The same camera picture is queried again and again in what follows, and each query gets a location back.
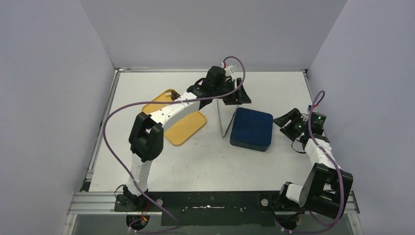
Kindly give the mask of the metal tweezers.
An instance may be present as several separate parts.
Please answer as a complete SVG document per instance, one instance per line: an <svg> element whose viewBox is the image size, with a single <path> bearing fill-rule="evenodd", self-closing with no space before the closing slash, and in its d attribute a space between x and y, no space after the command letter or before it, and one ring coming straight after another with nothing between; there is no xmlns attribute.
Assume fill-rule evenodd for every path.
<svg viewBox="0 0 415 235"><path fill-rule="evenodd" d="M226 105L223 100L216 100L219 130L221 138L224 138L234 117L236 109L240 105Z"/></svg>

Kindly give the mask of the blue box lid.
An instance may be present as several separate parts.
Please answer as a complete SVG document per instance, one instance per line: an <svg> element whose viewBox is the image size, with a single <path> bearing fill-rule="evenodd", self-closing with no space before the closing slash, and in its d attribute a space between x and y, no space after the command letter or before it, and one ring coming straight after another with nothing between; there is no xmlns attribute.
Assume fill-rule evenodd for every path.
<svg viewBox="0 0 415 235"><path fill-rule="evenodd" d="M269 113L239 107L231 128L230 144L265 152L271 145L273 116Z"/></svg>

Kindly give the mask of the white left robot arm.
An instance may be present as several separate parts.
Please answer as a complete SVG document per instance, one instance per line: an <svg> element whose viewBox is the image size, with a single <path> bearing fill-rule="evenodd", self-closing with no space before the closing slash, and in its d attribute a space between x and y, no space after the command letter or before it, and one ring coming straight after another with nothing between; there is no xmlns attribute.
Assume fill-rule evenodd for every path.
<svg viewBox="0 0 415 235"><path fill-rule="evenodd" d="M139 211L146 205L148 178L152 161L163 150L164 133L186 116L209 105L214 99L221 99L225 105L250 104L252 101L243 87L243 78L233 78L236 65L211 67L204 78L179 97L161 109L136 116L128 141L133 154L131 176L123 194L127 204Z"/></svg>

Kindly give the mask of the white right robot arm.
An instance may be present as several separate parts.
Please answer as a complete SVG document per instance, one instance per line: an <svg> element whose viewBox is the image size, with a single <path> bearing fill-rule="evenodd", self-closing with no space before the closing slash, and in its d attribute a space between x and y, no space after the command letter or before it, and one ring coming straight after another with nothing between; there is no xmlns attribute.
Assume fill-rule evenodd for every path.
<svg viewBox="0 0 415 235"><path fill-rule="evenodd" d="M336 219L346 208L353 176L336 163L329 140L324 136L326 115L312 111L304 114L294 108L273 120L291 141L299 141L312 164L303 185L286 182L277 195L278 205L285 210L302 209Z"/></svg>

